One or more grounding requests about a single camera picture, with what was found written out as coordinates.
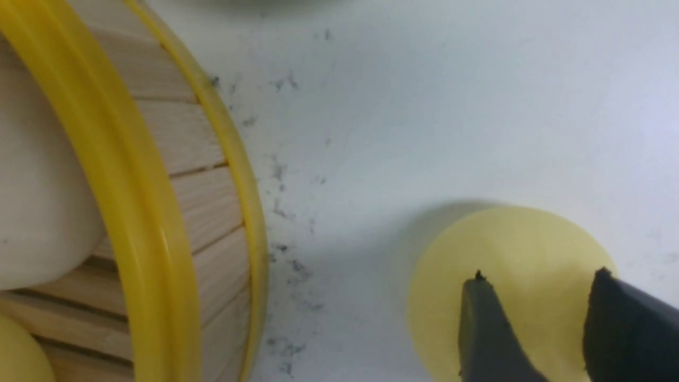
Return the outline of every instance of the wooden slat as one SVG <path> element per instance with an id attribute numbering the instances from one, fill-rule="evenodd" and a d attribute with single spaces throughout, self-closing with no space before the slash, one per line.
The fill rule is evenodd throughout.
<path id="1" fill-rule="evenodd" d="M 132 360 L 132 343 L 124 322 L 7 292 L 0 294 L 0 312 L 37 336 Z"/>
<path id="2" fill-rule="evenodd" d="M 132 368 L 52 345 L 42 345 L 56 382 L 134 382 Z"/>
<path id="3" fill-rule="evenodd" d="M 171 174 L 225 162 L 219 140 L 200 105 L 137 101 L 160 156 Z"/>
<path id="4" fill-rule="evenodd" d="M 211 322 L 249 286 L 248 253 L 245 228 L 241 228 L 194 257 L 201 322 Z"/>
<path id="5" fill-rule="evenodd" d="M 124 0 L 67 0 L 80 19 L 91 28 L 109 29 L 155 40 L 151 31 Z"/>
<path id="6" fill-rule="evenodd" d="M 92 32 L 134 98 L 197 103 L 195 92 L 160 43 L 105 30 Z"/>
<path id="7" fill-rule="evenodd" d="M 250 282 L 250 258 L 245 228 L 219 239 L 194 256 L 200 321 L 205 326 Z M 57 281 L 31 288 L 119 315 L 126 315 L 125 298 L 116 273 L 84 265 Z"/>
<path id="8" fill-rule="evenodd" d="M 81 266 L 56 281 L 31 289 L 89 307 L 127 315 L 118 275 L 93 266 Z"/>
<path id="9" fill-rule="evenodd" d="M 174 178 L 172 185 L 193 253 L 242 224 L 240 199 L 228 168 L 218 167 Z M 94 250 L 94 255 L 113 259 L 108 239 Z"/>
<path id="10" fill-rule="evenodd" d="M 213 382 L 248 338 L 250 290 L 241 292 L 202 331 L 203 381 Z"/>
<path id="11" fill-rule="evenodd" d="M 246 347 L 236 350 L 235 356 L 227 363 L 224 370 L 215 382 L 238 382 L 240 378 L 240 371 L 243 368 L 243 360 L 245 359 Z"/>

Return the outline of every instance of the yellow plastic rim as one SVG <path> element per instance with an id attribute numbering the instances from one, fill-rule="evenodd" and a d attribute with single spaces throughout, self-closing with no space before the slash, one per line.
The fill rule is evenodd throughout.
<path id="1" fill-rule="evenodd" d="M 155 38 L 167 49 L 179 69 L 186 76 L 194 92 L 196 92 L 196 96 L 219 138 L 224 156 L 236 182 L 247 231 L 251 268 L 250 333 L 239 378 L 240 382 L 245 382 L 252 371 L 261 342 L 269 289 L 266 225 L 259 200 L 257 182 L 238 130 L 201 66 L 181 40 L 156 16 L 155 12 L 141 1 L 126 0 L 126 2 L 151 29 Z"/>
<path id="2" fill-rule="evenodd" d="M 65 0 L 0 0 L 0 32 L 50 100 L 97 199 L 126 297 L 135 379 L 199 381 L 189 242 L 135 102 Z"/>

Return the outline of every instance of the white table surface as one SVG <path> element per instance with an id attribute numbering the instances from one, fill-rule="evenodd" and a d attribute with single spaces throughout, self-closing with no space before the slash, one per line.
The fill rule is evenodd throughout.
<path id="1" fill-rule="evenodd" d="M 411 266 L 493 204 L 575 221 L 679 306 L 676 0 L 150 3 L 219 76 L 259 179 L 254 381 L 428 381 Z"/>

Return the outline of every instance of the dark specks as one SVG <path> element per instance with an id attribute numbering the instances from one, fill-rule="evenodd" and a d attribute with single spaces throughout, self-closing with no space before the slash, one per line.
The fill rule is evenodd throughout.
<path id="1" fill-rule="evenodd" d="M 320 176 L 320 175 L 317 175 L 317 176 L 314 178 L 314 181 L 315 181 L 316 183 L 320 184 L 320 185 L 324 185 L 324 184 L 326 184 L 326 182 L 328 182 L 328 179 L 326 179 L 326 177 L 322 177 L 322 176 Z"/>
<path id="2" fill-rule="evenodd" d="M 285 253 L 287 252 L 289 247 L 287 246 L 287 244 L 274 244 L 274 249 Z"/>
<path id="3" fill-rule="evenodd" d="M 288 74 L 286 80 L 288 80 L 288 84 L 290 84 L 290 86 L 292 86 L 293 89 L 295 90 L 299 89 L 299 84 L 297 83 L 297 81 L 295 81 L 295 74 L 293 73 L 293 71 L 290 71 L 290 74 Z"/>
<path id="4" fill-rule="evenodd" d="M 278 157 L 275 155 L 272 155 L 271 159 L 274 161 L 274 164 L 272 165 L 272 177 L 277 181 L 283 182 L 283 175 L 285 175 L 288 165 L 280 163 Z"/>
<path id="5" fill-rule="evenodd" d="M 320 302 L 311 302 L 309 300 L 304 300 L 304 307 L 311 312 L 321 311 L 325 305 Z"/>
<path id="6" fill-rule="evenodd" d="M 220 84 L 219 84 L 219 76 L 217 75 L 212 75 L 210 76 L 210 85 L 214 86 L 215 88 L 219 89 Z"/>
<path id="7" fill-rule="evenodd" d="M 287 220 L 294 220 L 295 219 L 294 213 L 289 213 L 289 212 L 283 211 L 280 208 L 280 199 L 278 199 L 278 198 L 274 201 L 273 213 L 274 213 L 274 215 L 278 215 L 278 216 L 282 217 L 283 219 L 287 219 Z"/>
<path id="8" fill-rule="evenodd" d="M 283 85 L 285 85 L 285 79 L 283 79 L 283 80 L 276 80 L 276 81 L 269 81 L 269 85 L 275 87 L 275 88 L 276 88 L 276 92 L 280 92 L 281 89 L 283 89 Z"/>
<path id="9" fill-rule="evenodd" d="M 306 350 L 306 344 L 296 344 L 285 336 L 270 337 L 266 344 L 268 345 L 269 352 L 280 358 L 278 370 L 284 372 L 290 378 L 295 378 L 293 376 L 293 367 L 296 359 Z"/>
<path id="10" fill-rule="evenodd" d="M 299 260 L 292 260 L 289 261 L 288 263 L 290 263 L 293 269 L 293 274 L 287 281 L 288 285 L 292 286 L 301 285 L 309 281 L 309 279 L 311 279 L 311 277 L 314 275 Z"/>
<path id="11" fill-rule="evenodd" d="M 252 115 L 250 118 L 243 120 L 242 125 L 243 127 L 253 127 L 257 123 L 258 116 Z"/>
<path id="12" fill-rule="evenodd" d="M 295 74 L 293 73 L 293 71 L 290 71 L 288 73 L 288 76 L 286 76 L 286 78 L 281 78 L 280 80 L 276 80 L 276 81 L 269 81 L 269 85 L 276 88 L 277 93 L 280 93 L 280 91 L 283 90 L 283 88 L 285 87 L 285 84 L 290 85 L 290 87 L 293 90 L 299 90 L 299 82 L 297 82 L 297 80 L 295 80 Z"/>

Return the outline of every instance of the yellow round disc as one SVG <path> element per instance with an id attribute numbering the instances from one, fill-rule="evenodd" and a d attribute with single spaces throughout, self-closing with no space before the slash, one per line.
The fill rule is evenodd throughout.
<path id="1" fill-rule="evenodd" d="M 40 345 L 16 322 L 0 315 L 0 381 L 54 382 Z"/>
<path id="2" fill-rule="evenodd" d="M 408 322 L 417 352 L 434 381 L 460 381 L 462 283 L 480 270 L 533 366 L 551 382 L 588 381 L 582 354 L 587 299 L 595 271 L 604 266 L 615 272 L 606 250 L 552 213 L 499 207 L 464 218 L 416 267 Z"/>

